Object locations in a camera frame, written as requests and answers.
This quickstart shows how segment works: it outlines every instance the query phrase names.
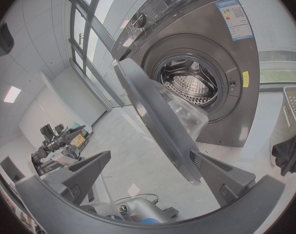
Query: transparent plastic panel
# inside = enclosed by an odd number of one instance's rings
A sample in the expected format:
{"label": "transparent plastic panel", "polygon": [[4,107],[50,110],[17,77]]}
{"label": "transparent plastic panel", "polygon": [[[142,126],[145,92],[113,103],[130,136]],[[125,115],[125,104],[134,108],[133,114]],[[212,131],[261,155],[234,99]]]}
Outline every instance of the transparent plastic panel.
{"label": "transparent plastic panel", "polygon": [[187,133],[193,141],[196,141],[202,129],[208,124],[207,113],[203,109],[176,95],[157,81],[151,81],[176,114],[179,121],[185,127]]}

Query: white laundry basket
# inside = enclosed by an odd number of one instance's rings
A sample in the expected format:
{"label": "white laundry basket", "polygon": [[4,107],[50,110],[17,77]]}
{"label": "white laundry basket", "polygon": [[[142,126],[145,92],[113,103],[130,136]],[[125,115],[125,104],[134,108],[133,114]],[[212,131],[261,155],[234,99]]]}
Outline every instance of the white laundry basket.
{"label": "white laundry basket", "polygon": [[276,144],[291,139],[296,134],[296,86],[288,86],[283,89],[283,103],[280,109],[277,123],[270,137],[271,163],[276,165],[276,157],[272,147]]}

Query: blue component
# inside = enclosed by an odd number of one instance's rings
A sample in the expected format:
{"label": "blue component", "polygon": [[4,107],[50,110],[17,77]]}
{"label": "blue component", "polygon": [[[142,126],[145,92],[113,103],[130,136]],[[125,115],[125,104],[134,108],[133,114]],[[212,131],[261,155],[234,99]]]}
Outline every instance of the blue component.
{"label": "blue component", "polygon": [[142,224],[159,224],[160,222],[155,218],[146,218],[141,223]]}

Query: robotic arm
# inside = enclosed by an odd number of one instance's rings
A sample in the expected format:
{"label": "robotic arm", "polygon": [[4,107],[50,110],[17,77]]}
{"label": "robotic arm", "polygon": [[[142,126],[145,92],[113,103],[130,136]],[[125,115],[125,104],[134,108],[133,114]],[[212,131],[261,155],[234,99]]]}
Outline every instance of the robotic arm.
{"label": "robotic arm", "polygon": [[[55,127],[55,132],[52,130],[51,126],[48,124],[41,128],[41,134],[44,136],[45,140],[43,141],[42,146],[33,154],[31,154],[31,159],[36,170],[38,168],[43,168],[42,166],[51,165],[53,161],[46,162],[42,164],[41,158],[46,158],[51,152],[55,152],[60,148],[65,148],[71,143],[71,141],[80,134],[81,130],[85,125],[76,127],[74,129],[70,128],[67,131],[63,131],[64,126],[62,124]],[[76,146],[68,146],[68,148],[62,152],[65,156],[71,158],[78,158],[79,150]]]}

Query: cable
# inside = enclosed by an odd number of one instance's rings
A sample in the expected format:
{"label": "cable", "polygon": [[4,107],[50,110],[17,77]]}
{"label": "cable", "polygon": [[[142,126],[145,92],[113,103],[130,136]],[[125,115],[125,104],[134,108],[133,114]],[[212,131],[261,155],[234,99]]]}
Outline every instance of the cable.
{"label": "cable", "polygon": [[[154,195],[154,196],[156,196],[157,199],[155,199],[154,201],[152,201],[152,203],[153,203],[154,205],[159,201],[159,197],[158,197],[158,195],[153,194],[153,193],[142,193],[142,194],[135,195],[135,196],[133,196],[133,197],[137,197],[137,196],[140,196],[140,195]],[[117,202],[117,201],[120,201],[120,200],[122,200],[122,199],[127,199],[127,198],[131,198],[131,197],[120,198],[120,199],[114,201],[114,203]]]}

